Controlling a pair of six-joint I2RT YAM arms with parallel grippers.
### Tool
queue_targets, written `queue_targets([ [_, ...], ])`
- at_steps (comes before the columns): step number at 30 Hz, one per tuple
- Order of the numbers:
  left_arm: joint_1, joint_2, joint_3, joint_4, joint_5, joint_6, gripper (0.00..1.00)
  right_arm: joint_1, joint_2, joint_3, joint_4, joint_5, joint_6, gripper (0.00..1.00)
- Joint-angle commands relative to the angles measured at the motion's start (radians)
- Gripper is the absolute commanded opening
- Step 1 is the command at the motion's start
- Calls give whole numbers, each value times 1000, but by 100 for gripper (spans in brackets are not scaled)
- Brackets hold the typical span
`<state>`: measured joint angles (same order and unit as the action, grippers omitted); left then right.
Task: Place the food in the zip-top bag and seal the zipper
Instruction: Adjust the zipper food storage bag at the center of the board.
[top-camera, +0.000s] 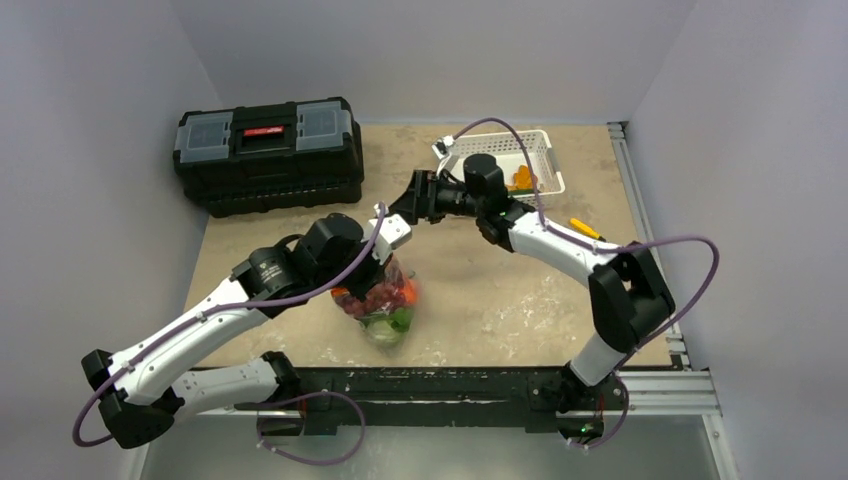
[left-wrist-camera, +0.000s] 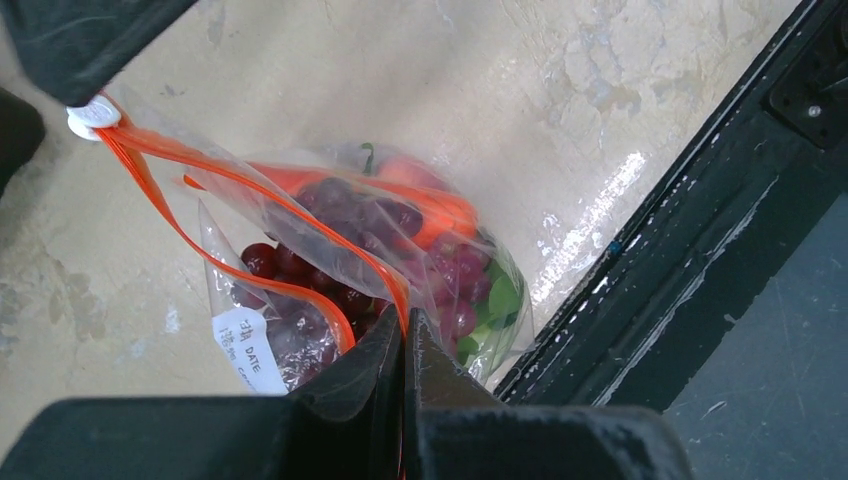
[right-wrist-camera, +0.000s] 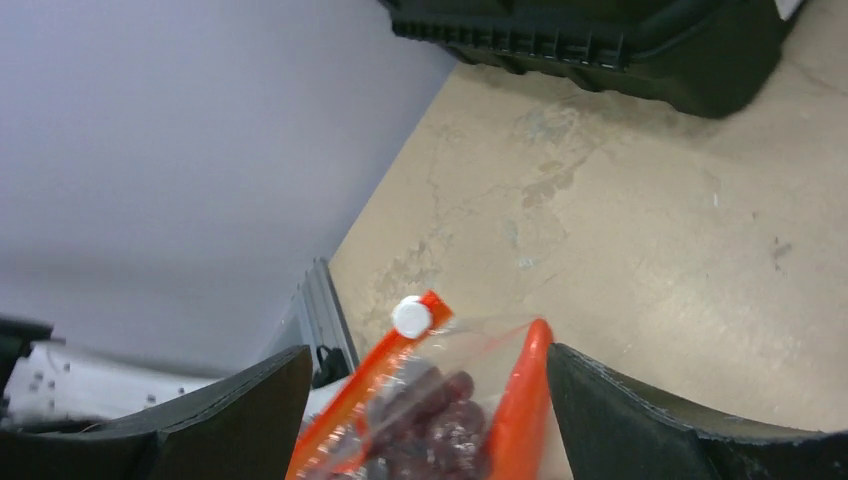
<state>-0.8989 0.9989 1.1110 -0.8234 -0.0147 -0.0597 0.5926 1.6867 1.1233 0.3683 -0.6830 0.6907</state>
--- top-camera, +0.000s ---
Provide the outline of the dark red grapes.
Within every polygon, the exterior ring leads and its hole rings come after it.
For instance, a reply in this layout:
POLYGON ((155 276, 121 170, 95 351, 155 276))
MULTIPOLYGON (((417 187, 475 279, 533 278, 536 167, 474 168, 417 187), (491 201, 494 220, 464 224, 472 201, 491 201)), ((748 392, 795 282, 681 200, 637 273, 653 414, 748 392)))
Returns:
POLYGON ((409 283, 381 283, 369 290, 364 300, 353 296, 343 288, 331 290, 332 298, 347 315, 364 318, 372 314, 389 314, 399 308, 411 306, 417 302, 417 291, 409 283))

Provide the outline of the orange carrot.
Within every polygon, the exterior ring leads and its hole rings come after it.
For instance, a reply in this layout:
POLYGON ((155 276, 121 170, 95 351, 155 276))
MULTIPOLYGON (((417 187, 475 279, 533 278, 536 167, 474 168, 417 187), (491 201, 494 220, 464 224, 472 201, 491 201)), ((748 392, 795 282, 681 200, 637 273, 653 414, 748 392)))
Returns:
POLYGON ((356 299, 343 288, 331 290, 334 300, 354 300, 369 305, 371 308, 383 305, 410 305, 417 302, 418 292, 415 283, 402 277, 400 280, 384 280, 370 290, 364 301, 356 299))

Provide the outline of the clear zip top bag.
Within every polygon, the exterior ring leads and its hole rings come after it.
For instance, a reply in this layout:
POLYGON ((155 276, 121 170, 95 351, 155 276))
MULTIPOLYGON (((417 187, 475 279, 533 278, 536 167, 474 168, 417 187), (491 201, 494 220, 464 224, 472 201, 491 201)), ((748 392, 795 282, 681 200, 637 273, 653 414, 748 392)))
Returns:
POLYGON ((335 304, 356 320, 365 337, 377 348, 391 351, 409 333, 419 303, 419 288, 397 259, 388 262, 383 279, 364 300, 344 288, 330 290, 335 304))

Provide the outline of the green cabbage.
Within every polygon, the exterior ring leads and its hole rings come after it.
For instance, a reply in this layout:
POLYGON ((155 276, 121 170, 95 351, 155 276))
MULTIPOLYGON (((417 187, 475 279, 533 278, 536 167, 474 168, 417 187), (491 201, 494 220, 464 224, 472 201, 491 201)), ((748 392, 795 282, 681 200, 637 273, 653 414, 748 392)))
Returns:
POLYGON ((414 319, 410 309, 398 309, 390 314, 376 314, 361 321, 366 338, 379 348, 392 348, 407 336, 414 319))

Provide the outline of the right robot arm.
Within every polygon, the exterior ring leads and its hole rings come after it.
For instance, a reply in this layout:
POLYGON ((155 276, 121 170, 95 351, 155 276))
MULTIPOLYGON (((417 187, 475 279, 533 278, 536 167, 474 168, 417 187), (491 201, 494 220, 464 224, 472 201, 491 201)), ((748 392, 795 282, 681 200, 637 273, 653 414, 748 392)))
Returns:
POLYGON ((573 406, 596 399, 600 382, 676 310, 649 250, 637 242, 620 247, 543 223, 537 208, 511 196, 491 155, 467 157, 460 182, 414 171, 389 210, 410 225, 446 216, 472 218, 489 243, 538 260, 587 288, 595 332, 566 364, 561 381, 563 397, 573 406))

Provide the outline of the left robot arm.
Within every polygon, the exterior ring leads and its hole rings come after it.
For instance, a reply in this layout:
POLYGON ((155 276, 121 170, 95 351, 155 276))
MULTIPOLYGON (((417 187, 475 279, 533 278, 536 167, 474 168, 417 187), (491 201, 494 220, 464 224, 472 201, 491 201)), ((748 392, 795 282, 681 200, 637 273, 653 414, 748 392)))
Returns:
POLYGON ((288 357, 267 352, 242 365, 198 364, 239 335, 333 288, 364 298, 393 254, 411 238, 409 224, 377 205, 365 224, 341 213, 302 234, 254 250, 197 305, 124 350, 94 350, 81 361, 94 393, 72 429, 76 445, 146 445, 175 423, 228 406, 284 409, 302 401, 288 357))

